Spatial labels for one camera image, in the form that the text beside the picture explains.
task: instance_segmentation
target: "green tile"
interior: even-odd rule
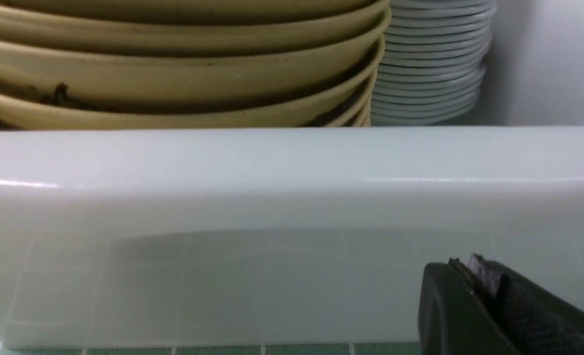
[[[217,348],[180,348],[176,355],[259,355],[261,346],[224,346]]]
[[[100,349],[89,350],[87,355],[170,355],[172,349]]]
[[[356,355],[419,355],[419,343],[356,344]]]
[[[348,344],[267,346],[265,355],[349,355]]]
[[[0,355],[80,355],[81,350],[28,350],[28,351],[11,351],[1,349]]]

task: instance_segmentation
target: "white wall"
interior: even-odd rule
[[[584,124],[584,0],[499,0],[480,123]]]

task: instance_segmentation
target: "white plate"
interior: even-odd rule
[[[478,70],[472,70],[459,78],[433,83],[393,83],[391,81],[377,80],[373,92],[401,97],[431,97],[450,94],[450,92],[455,92],[475,82],[482,81],[485,72],[486,69],[483,65]]]
[[[448,114],[450,112],[454,112],[459,110],[460,108],[469,105],[470,103],[474,103],[478,100],[478,95],[473,96],[470,101],[461,102],[460,104],[439,108],[437,110],[426,110],[426,111],[398,111],[398,110],[391,110],[386,108],[379,108],[371,104],[371,113],[385,115],[386,117],[395,117],[395,118],[408,118],[408,119],[420,119],[420,118],[429,118],[435,117],[437,115]]]
[[[455,71],[455,72],[448,72],[446,74],[437,74],[437,75],[398,75],[398,74],[388,74],[386,72],[379,72],[377,74],[378,79],[380,79],[381,81],[393,81],[396,83],[434,83],[434,85],[443,85],[443,82],[448,81],[448,80],[452,80],[452,79],[456,79],[456,78],[461,78],[462,76],[468,74],[471,71],[476,71],[477,67],[475,66],[474,68],[467,68],[465,70],[459,70],[459,71]],[[427,90],[428,88],[440,88],[440,87],[445,87],[445,86],[434,86],[434,85],[430,85],[430,87],[427,87],[427,85],[421,85],[421,88],[419,90]],[[415,87],[417,87],[417,85],[411,85],[413,88],[412,90],[417,90]]]
[[[398,50],[384,50],[384,58],[396,59],[441,59],[464,56],[477,51],[485,41],[491,40],[491,35],[484,36],[473,45],[461,49],[439,50],[437,52],[400,52]]]
[[[437,96],[429,96],[429,97],[403,97],[403,96],[393,96],[393,95],[384,95],[378,92],[373,92],[373,96],[371,97],[374,101],[378,101],[379,103],[389,103],[389,104],[402,104],[402,105],[427,105],[427,104],[436,104],[436,103],[443,103],[443,101],[448,101],[452,99],[456,99],[457,97],[461,97],[463,95],[467,95],[470,92],[478,90],[481,86],[481,81],[477,81],[476,83],[472,83],[467,87],[460,88],[459,90],[455,90],[448,94],[437,95]]]
[[[434,20],[414,20],[412,18],[398,17],[395,14],[398,14],[400,10],[396,9],[394,10],[393,19],[391,20],[391,26],[426,28],[466,25],[468,23],[488,20],[496,13],[496,9],[497,5],[495,2],[493,2],[491,3],[491,7],[488,10],[481,13],[468,14],[466,16],[436,18]]]
[[[407,7],[412,9],[452,9],[455,7],[477,6],[494,1],[495,0],[391,0],[391,7]]]
[[[386,42],[386,50],[392,52],[441,52],[444,50],[456,50],[463,49],[467,47],[472,47],[473,45],[478,45],[490,36],[490,32],[485,32],[480,36],[460,40],[457,42],[450,43],[433,43],[433,44],[399,44]]]
[[[441,36],[398,36],[389,33],[384,34],[386,42],[397,44],[437,44],[458,42],[461,40],[470,40],[473,38],[480,38],[490,32],[490,25],[481,27],[480,29],[461,32],[459,34],[441,35]]]
[[[468,52],[462,56],[452,57],[452,58],[441,58],[441,59],[403,59],[403,58],[392,58],[387,56],[384,52],[384,58],[380,62],[383,65],[391,65],[395,67],[416,67],[416,68],[438,68],[447,67],[451,65],[461,65],[475,59],[482,59],[487,51],[490,49],[491,38],[476,48],[473,52]]]
[[[385,34],[395,36],[438,36],[459,34],[462,32],[482,29],[483,27],[491,25],[491,20],[481,22],[468,23],[467,25],[445,26],[445,27],[427,27],[425,29],[417,29],[416,27],[401,27],[390,25],[384,31]]]
[[[478,67],[483,59],[484,53],[479,54],[475,58],[466,61],[465,63],[460,63],[457,65],[448,65],[445,67],[434,67],[434,68],[414,68],[414,67],[398,67],[387,64],[378,65],[377,69],[380,72],[385,72],[386,74],[398,74],[398,75],[438,75],[438,74],[450,74],[452,72],[457,72],[461,70],[466,70],[472,67]]]
[[[466,16],[468,14],[482,13],[491,8],[491,3],[472,5],[472,6],[456,6],[444,9],[412,9],[409,7],[393,6],[393,16],[405,18],[440,18],[452,16]]]
[[[448,107],[456,107],[463,105],[465,103],[470,103],[474,101],[479,94],[478,88],[468,92],[467,94],[463,94],[459,97],[455,97],[454,99],[441,101],[440,103],[432,103],[432,104],[423,104],[423,105],[408,105],[408,104],[393,104],[393,103],[385,103],[384,101],[371,101],[371,109],[375,110],[388,110],[389,112],[394,112],[394,115],[398,117],[402,117],[403,115],[416,115],[416,114],[428,114],[428,112],[443,110]]]
[[[466,112],[472,110],[472,108],[474,108],[477,103],[478,101],[474,101],[468,105],[457,108],[455,111],[428,118],[397,118],[371,113],[371,126],[427,126],[428,124],[439,123],[447,119],[465,114]]]

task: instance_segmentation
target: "black object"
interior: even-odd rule
[[[584,355],[584,312],[494,261],[430,263],[422,355]]]

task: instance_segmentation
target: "stack of yellow bowls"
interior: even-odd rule
[[[389,0],[0,0],[22,130],[366,126]]]

